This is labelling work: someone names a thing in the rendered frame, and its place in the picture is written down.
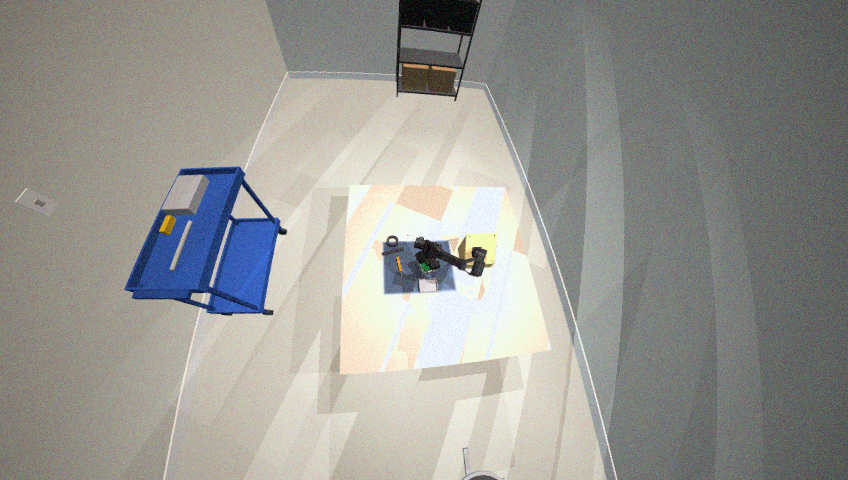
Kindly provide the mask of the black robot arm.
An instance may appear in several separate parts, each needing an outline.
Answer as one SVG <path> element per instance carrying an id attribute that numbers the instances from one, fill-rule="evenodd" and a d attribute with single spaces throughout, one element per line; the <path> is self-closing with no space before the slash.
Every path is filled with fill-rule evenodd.
<path id="1" fill-rule="evenodd" d="M 485 267 L 484 259 L 485 259 L 486 254 L 487 254 L 487 250 L 485 250 L 485 249 L 481 249 L 480 247 L 473 247 L 472 248 L 472 257 L 474 257 L 474 258 L 470 258 L 470 259 L 466 260 L 466 259 L 460 259 L 460 258 L 458 258 L 458 257 L 456 257 L 452 254 L 449 254 L 449 253 L 443 251 L 442 245 L 438 244 L 437 242 L 434 242 L 434 241 L 431 242 L 429 240 L 424 240 L 424 239 L 420 239 L 420 238 L 417 238 L 417 237 L 416 237 L 416 241 L 415 241 L 415 244 L 414 244 L 414 248 L 418 248 L 418 249 L 422 250 L 422 251 L 419 251 L 418 253 L 415 254 L 416 259 L 421 264 L 425 263 L 426 262 L 425 260 L 428 260 L 429 258 L 430 259 L 439 258 L 439 259 L 457 267 L 457 269 L 459 269 L 461 271 L 465 271 L 469 276 L 476 277 L 476 278 L 482 276 L 482 273 L 483 273 L 483 270 L 484 270 L 484 267 Z M 474 265 L 473 265 L 471 273 L 469 273 L 465 269 L 466 269 L 467 263 L 471 263 L 471 262 L 474 262 Z"/>

